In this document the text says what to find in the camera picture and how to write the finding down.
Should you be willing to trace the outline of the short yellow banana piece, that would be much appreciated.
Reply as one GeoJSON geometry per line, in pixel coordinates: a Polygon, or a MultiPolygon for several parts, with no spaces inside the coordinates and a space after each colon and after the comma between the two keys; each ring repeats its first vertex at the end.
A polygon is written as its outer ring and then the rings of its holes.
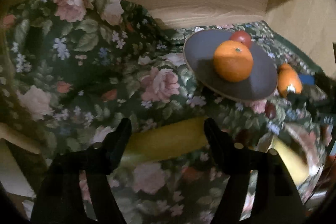
{"type": "Polygon", "coordinates": [[[304,183],[309,176],[309,167],[297,153],[276,136],[272,136],[269,149],[278,152],[296,186],[304,183]]]}

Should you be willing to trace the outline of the small dark red date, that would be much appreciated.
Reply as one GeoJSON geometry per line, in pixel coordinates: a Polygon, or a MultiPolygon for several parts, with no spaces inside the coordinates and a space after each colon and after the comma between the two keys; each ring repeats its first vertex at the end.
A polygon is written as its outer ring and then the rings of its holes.
{"type": "Polygon", "coordinates": [[[271,102],[267,102],[265,105],[265,115],[269,119],[276,118],[276,107],[271,102]]]}

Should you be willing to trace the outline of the large orange with sticker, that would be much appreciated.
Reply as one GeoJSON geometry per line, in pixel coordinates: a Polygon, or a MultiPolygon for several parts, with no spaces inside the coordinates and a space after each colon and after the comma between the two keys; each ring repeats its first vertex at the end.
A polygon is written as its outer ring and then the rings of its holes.
{"type": "Polygon", "coordinates": [[[222,79],[238,83],[246,80],[252,73],[252,53],[244,44],[227,40],[214,51],[213,65],[222,79]]]}

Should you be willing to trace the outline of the red tomato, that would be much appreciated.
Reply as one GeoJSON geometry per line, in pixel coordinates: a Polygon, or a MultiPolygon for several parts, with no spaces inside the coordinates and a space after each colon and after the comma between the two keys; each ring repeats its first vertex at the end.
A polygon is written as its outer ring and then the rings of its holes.
{"type": "Polygon", "coordinates": [[[245,31],[236,31],[230,36],[230,40],[240,42],[244,44],[247,48],[252,46],[252,38],[250,34],[245,31]]]}

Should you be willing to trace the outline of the long yellow banana piece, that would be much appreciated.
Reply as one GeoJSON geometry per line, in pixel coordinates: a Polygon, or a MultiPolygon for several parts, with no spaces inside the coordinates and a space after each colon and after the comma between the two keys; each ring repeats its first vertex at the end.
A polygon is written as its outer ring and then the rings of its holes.
{"type": "Polygon", "coordinates": [[[167,160],[206,146],[205,120],[205,117],[192,118],[132,135],[121,164],[167,160]]]}

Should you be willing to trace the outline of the dark round plate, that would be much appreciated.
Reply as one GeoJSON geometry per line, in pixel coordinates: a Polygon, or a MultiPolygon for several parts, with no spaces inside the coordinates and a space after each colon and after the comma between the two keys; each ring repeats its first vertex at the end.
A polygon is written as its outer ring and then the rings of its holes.
{"type": "Polygon", "coordinates": [[[197,80],[234,101],[263,100],[276,90],[273,60],[256,43],[230,40],[223,30],[203,30],[186,39],[183,54],[197,80]]]}

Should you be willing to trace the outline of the floral dark green cloth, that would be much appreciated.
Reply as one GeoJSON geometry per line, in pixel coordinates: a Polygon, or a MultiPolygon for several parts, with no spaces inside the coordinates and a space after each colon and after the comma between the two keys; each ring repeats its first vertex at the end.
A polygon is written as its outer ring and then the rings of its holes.
{"type": "Polygon", "coordinates": [[[26,0],[11,7],[3,24],[1,92],[9,124],[32,126],[51,161],[80,151],[116,131],[129,118],[145,132],[209,115],[234,136],[261,136],[297,123],[320,130],[305,109],[294,109],[278,92],[258,102],[233,102],[210,91],[187,67],[182,48],[203,30],[246,31],[275,65],[288,62],[313,74],[309,59],[265,22],[161,31],[140,5],[122,0],[26,0]],[[265,105],[276,107],[276,118],[265,105]]]}

